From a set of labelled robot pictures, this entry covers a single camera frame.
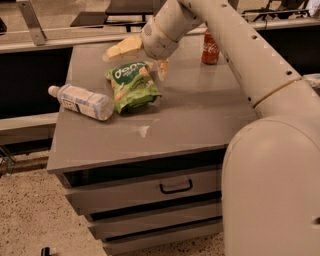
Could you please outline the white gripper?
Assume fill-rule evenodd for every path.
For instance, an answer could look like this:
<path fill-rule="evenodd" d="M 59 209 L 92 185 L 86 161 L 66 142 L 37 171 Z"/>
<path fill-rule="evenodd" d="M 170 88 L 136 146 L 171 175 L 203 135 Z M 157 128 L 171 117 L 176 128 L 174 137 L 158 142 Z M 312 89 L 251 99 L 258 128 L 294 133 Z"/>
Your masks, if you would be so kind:
<path fill-rule="evenodd" d="M 143 48 L 146 55 L 157 61 L 158 77 L 164 81 L 169 60 L 179 41 L 203 21 L 178 0 L 167 0 L 158 13 L 142 28 L 140 36 L 129 36 L 109 47 L 102 59 L 107 62 L 127 56 L 137 56 Z"/>

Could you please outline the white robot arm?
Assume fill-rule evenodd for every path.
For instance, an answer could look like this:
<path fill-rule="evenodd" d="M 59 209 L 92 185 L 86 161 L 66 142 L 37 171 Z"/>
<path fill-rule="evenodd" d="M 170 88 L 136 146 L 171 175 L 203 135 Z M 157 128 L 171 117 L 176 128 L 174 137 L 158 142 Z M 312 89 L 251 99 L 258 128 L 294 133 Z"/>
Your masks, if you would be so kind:
<path fill-rule="evenodd" d="M 320 97 L 229 0 L 168 0 L 108 58 L 162 61 L 206 24 L 258 118 L 231 140 L 222 170 L 226 256 L 320 256 Z"/>

